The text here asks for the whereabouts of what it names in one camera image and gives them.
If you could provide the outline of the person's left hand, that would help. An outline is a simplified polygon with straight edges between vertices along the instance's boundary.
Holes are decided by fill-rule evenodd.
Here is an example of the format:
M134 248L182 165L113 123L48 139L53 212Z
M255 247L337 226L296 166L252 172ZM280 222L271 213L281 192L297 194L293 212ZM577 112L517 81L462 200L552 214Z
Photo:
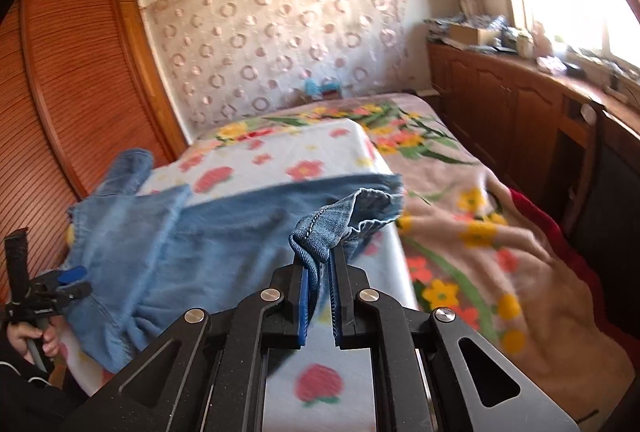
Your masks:
M35 360L28 346L30 341L41 340L43 354L47 357L53 358L60 352L60 337L58 329L54 326L57 321L58 317L51 318L44 329L34 327L27 322L10 323L6 328L6 337L24 360L34 364Z

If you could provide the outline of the left forearm black sleeve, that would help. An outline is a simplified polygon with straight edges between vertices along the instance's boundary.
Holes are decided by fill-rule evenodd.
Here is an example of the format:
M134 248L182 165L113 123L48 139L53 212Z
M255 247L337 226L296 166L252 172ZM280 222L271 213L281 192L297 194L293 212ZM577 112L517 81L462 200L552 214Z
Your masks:
M58 431L88 400L76 382L59 389L10 344L1 328L1 430Z

